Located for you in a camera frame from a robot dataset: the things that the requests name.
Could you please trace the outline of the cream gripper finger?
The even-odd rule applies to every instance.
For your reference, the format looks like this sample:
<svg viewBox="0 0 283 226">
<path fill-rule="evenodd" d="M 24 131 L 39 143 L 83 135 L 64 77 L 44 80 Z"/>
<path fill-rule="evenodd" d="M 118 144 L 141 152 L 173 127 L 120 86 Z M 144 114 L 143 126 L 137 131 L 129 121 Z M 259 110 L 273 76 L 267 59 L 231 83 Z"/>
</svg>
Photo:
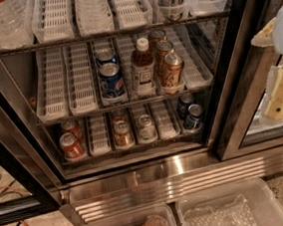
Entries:
<svg viewBox="0 0 283 226">
<path fill-rule="evenodd" d="M 276 19 L 272 18 L 265 26 L 264 28 L 253 36 L 253 39 L 251 40 L 251 45 L 256 47 L 267 47 L 273 45 L 273 31 L 274 31 L 274 24 Z"/>
<path fill-rule="evenodd" d="M 267 76 L 267 104 L 263 109 L 273 120 L 283 119 L 283 66 L 274 66 Z"/>
</svg>

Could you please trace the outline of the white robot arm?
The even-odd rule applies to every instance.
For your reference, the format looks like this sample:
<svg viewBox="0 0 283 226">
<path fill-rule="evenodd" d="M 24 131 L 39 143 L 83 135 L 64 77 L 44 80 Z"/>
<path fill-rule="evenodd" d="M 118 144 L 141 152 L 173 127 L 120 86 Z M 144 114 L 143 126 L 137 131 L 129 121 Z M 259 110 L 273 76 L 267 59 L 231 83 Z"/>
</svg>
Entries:
<svg viewBox="0 0 283 226">
<path fill-rule="evenodd" d="M 283 5 L 275 18 L 253 36 L 251 45 L 259 48 L 273 47 L 276 53 L 283 56 Z M 269 71 L 266 94 L 260 110 L 260 121 L 265 124 L 283 120 L 283 64 L 271 67 Z"/>
</svg>

